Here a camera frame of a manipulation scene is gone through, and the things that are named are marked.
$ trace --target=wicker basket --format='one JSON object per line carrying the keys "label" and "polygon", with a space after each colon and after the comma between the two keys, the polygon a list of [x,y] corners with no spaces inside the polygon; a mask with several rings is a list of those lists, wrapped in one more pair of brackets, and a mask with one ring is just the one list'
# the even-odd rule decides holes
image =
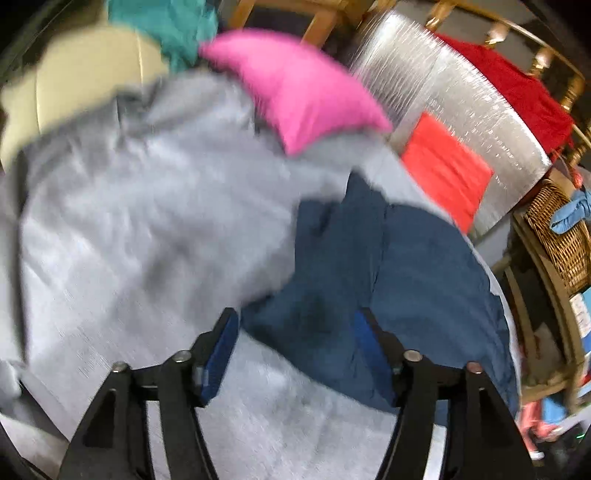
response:
{"label": "wicker basket", "polygon": [[589,285],[591,244],[589,231],[582,220],[562,235],[550,230],[550,219],[554,212],[568,202],[569,198],[555,183],[544,180],[540,192],[525,214],[525,220],[540,239],[564,280],[569,296],[572,296]]}

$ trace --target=light blue cloth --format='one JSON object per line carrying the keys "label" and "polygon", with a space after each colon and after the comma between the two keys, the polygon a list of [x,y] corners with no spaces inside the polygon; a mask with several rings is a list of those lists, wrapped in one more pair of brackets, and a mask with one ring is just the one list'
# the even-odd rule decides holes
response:
{"label": "light blue cloth", "polygon": [[565,233],[585,218],[591,218],[591,193],[577,190],[570,202],[554,212],[550,229],[554,233]]}

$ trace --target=metal screw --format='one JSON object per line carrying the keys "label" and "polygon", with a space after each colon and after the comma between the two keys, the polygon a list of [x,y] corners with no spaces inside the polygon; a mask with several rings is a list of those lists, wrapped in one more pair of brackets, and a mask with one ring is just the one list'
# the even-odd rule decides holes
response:
{"label": "metal screw", "polygon": [[179,350],[173,355],[173,360],[178,364],[182,364],[191,359],[191,352],[189,350]]}
{"label": "metal screw", "polygon": [[468,362],[466,364],[466,368],[469,372],[472,372],[473,374],[481,374],[483,372],[482,365],[478,362]]}
{"label": "metal screw", "polygon": [[420,362],[423,359],[423,356],[416,350],[406,350],[404,352],[404,358],[409,362]]}
{"label": "metal screw", "polygon": [[111,367],[111,371],[115,374],[120,374],[121,372],[125,372],[128,367],[129,365],[125,362],[115,362]]}

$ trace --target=beige cushion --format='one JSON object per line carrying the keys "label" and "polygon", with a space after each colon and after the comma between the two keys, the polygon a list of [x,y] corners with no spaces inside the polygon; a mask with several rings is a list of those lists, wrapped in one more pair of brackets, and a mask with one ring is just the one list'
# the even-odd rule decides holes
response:
{"label": "beige cushion", "polygon": [[124,27],[96,25],[56,37],[39,64],[0,93],[8,115],[2,166],[37,135],[106,101],[119,87],[167,72],[158,44]]}

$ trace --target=red fabric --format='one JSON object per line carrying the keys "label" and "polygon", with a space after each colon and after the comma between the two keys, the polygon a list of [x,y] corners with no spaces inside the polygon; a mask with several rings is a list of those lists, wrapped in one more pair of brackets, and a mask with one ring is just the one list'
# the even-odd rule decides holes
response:
{"label": "red fabric", "polygon": [[437,36],[482,72],[529,127],[546,153],[569,140],[573,119],[538,79],[526,75],[494,50],[446,35]]}
{"label": "red fabric", "polygon": [[467,233],[493,175],[484,160],[423,113],[402,155],[419,186]]}

